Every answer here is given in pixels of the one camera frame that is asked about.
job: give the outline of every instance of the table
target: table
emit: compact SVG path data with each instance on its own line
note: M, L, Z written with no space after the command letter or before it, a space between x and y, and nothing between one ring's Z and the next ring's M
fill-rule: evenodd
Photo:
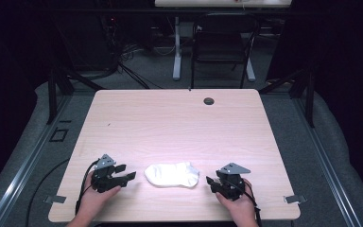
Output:
M290 5L291 0L155 0L155 6L162 8L287 9ZM179 17L175 18L175 52L173 79L179 80L182 66ZM255 81L250 59L246 70L249 81Z
M203 102L214 100L213 105ZM49 219L73 218L86 168L111 156L136 178L122 188L97 221L231 220L205 177L228 163L248 168L262 219L295 219L297 204L284 202L293 190L261 98L249 89L104 90L95 94ZM193 188L157 187L145 169L152 164L191 162L199 170Z

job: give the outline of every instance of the background desk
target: background desk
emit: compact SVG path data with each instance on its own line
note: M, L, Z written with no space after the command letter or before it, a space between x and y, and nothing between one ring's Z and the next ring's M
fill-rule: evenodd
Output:
M253 183L262 219L300 215L297 204L284 202L294 193L255 90L97 92L58 191L67 199L53 204L51 221L73 218L85 169L105 153L137 175L98 221L231 220L205 180L230 162L251 170L242 177ZM156 187L144 175L151 164L185 161L200 171L194 188Z
M252 0L247 2L236 2L235 0L155 0L156 7L162 8L234 8L234 9L286 9L289 8L291 0ZM173 66L173 79L181 77L182 55L180 49L179 17L175 20L175 63ZM247 64L247 75L249 81L255 81L252 64L249 59Z

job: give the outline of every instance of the person's right hand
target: person's right hand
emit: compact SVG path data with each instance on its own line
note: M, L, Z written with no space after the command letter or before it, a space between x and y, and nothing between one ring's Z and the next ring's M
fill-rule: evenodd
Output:
M251 188L251 183L247 179L243 179L245 183L247 183ZM246 185L246 192L250 196L252 196L252 192L250 188ZM236 201L229 201L222 194L216 192L216 197L219 202L224 205L232 216L234 223L238 227L257 227L257 223L255 221L255 210L252 201L243 194Z

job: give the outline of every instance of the gray carpet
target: gray carpet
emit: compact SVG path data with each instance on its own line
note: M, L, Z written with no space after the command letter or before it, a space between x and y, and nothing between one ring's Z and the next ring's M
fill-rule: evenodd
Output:
M273 49L276 42L271 39L258 38L251 55L251 62L257 77L255 82L246 82L245 88L261 89L266 86L265 76L268 70ZM157 52L136 51L133 58L124 61L124 64L136 73L148 79L147 83L153 89L187 89L190 83L189 75L189 48L182 51L181 80L172 79L174 53L161 55ZM202 67L202 73L215 72L214 68ZM110 77L94 80L108 89L143 89L125 72L116 73ZM42 155L30 175L22 193L17 198L4 226L25 226L26 209L36 190L37 183L54 166L70 157L77 141L83 121L88 112L94 93L84 84L73 81L77 89L75 94L66 102L64 111L60 113L58 121L51 128L67 130L62 142L46 141L42 146ZM201 85L217 87L215 83L203 81ZM320 168L316 156L316 149L311 136L307 132L305 122L300 118L294 100L285 93L288 85L278 89L276 93L261 96L268 115L282 158L285 162L287 174L292 183L293 190L298 195L305 195L308 201L300 205L301 216L294 220L294 226L346 226L346 221L337 205L329 183ZM24 134L5 169L0 176L0 200L2 200L9 184L24 159L32 152L39 142L40 136L46 131L45 122L48 119L47 85L37 89L39 102L27 125ZM345 188L353 208L363 226L363 184L358 175L351 168L348 161L347 146L338 124L330 114L328 107L321 97L316 96L314 109L315 131L319 135L325 150L331 159L335 171ZM47 195L55 195L61 183L61 177L67 163L54 170L41 185L32 202L29 226L64 226L63 223L52 223L47 219L50 204L43 202ZM290 221L263 221L264 226L291 226Z

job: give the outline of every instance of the chair backrest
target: chair backrest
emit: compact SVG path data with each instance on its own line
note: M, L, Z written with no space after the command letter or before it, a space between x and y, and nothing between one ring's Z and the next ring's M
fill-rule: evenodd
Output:
M256 18L245 12L210 12L200 16L193 26L193 34L209 33L252 33L259 25Z

